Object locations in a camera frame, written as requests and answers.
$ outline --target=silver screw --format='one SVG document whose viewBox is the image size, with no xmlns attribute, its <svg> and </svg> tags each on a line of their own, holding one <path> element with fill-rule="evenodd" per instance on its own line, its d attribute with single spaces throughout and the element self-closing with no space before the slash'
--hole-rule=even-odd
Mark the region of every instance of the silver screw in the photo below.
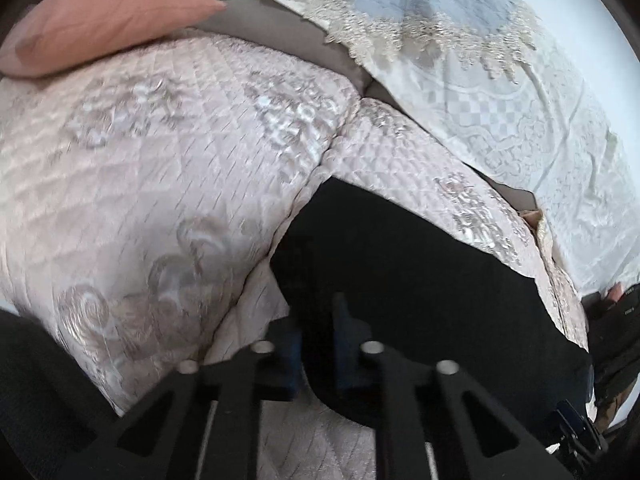
<svg viewBox="0 0 640 480">
<path fill-rule="evenodd" d="M 436 364 L 436 370 L 443 375 L 455 375 L 460 370 L 460 365 L 455 361 L 440 361 Z"/>
<path fill-rule="evenodd" d="M 380 341 L 365 341 L 360 345 L 360 350 L 368 355 L 382 354 L 385 346 Z"/>
<path fill-rule="evenodd" d="M 190 375 L 196 373 L 200 368 L 198 362 L 193 361 L 191 359 L 187 359 L 185 361 L 181 361 L 178 364 L 178 371 L 184 375 Z"/>
<path fill-rule="evenodd" d="M 251 350 L 253 350 L 257 354 L 270 354 L 275 349 L 276 347 L 273 345 L 273 343 L 265 339 L 261 341 L 256 341 L 254 344 L 251 345 Z"/>
</svg>

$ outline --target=black cloth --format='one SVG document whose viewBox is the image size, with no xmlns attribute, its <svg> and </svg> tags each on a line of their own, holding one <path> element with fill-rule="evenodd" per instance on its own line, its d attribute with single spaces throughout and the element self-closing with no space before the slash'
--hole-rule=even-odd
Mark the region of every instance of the black cloth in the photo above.
<svg viewBox="0 0 640 480">
<path fill-rule="evenodd" d="M 100 391 L 45 330 L 0 310 L 0 432 L 36 480 L 53 480 L 69 453 L 87 446 L 116 419 Z M 9 453 L 0 456 L 12 466 Z"/>
<path fill-rule="evenodd" d="M 332 394 L 336 292 L 407 358 L 459 362 L 543 444 L 560 400 L 586 416 L 589 355 L 554 326 L 534 280 L 373 193 L 335 178 L 322 184 L 271 268 L 302 326 L 312 389 L 348 418 L 372 426 L 375 415 Z"/>
<path fill-rule="evenodd" d="M 595 371 L 596 404 L 610 403 L 640 373 L 640 285 L 590 315 L 589 349 Z"/>
</svg>

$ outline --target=black mechanical device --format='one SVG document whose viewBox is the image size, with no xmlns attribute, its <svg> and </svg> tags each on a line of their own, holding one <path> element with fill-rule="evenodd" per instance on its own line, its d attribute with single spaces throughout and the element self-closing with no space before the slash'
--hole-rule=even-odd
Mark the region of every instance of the black mechanical device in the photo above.
<svg viewBox="0 0 640 480">
<path fill-rule="evenodd" d="M 458 364 L 417 364 L 371 340 L 341 298 L 333 316 L 339 394 L 367 398 L 383 413 L 378 480 L 572 478 Z M 229 361 L 172 372 L 71 456 L 59 480 L 254 479 L 260 402 L 295 398 L 301 342 L 294 320 L 280 319 Z"/>
</svg>

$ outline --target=lace trim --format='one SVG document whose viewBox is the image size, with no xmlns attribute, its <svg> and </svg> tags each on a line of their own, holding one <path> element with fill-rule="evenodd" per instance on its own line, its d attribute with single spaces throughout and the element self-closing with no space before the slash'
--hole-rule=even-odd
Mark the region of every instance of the lace trim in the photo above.
<svg viewBox="0 0 640 480">
<path fill-rule="evenodd" d="M 355 9 L 349 0 L 295 0 L 304 3 L 302 16 L 313 22 L 328 23 L 325 41 L 344 44 L 357 64 L 363 65 L 372 52 L 393 60 L 400 49 L 413 42 L 419 52 L 436 46 L 441 57 L 453 49 L 465 68 L 480 62 L 491 78 L 502 73 L 515 81 L 517 64 L 529 62 L 527 48 L 535 50 L 532 35 L 537 30 L 533 11 L 523 2 L 516 4 L 508 24 L 497 34 L 486 37 L 474 28 L 459 26 L 443 12 L 431 19 L 405 17 L 402 22 L 387 18 L 370 18 Z"/>
</svg>

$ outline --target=orange pillow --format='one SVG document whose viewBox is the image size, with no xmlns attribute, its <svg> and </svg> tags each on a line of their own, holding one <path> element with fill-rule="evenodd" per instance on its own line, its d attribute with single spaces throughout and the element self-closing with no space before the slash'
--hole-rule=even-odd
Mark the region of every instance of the orange pillow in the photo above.
<svg viewBox="0 0 640 480">
<path fill-rule="evenodd" d="M 194 25 L 219 0 L 43 0 L 0 47 L 0 72 L 40 77 Z"/>
</svg>

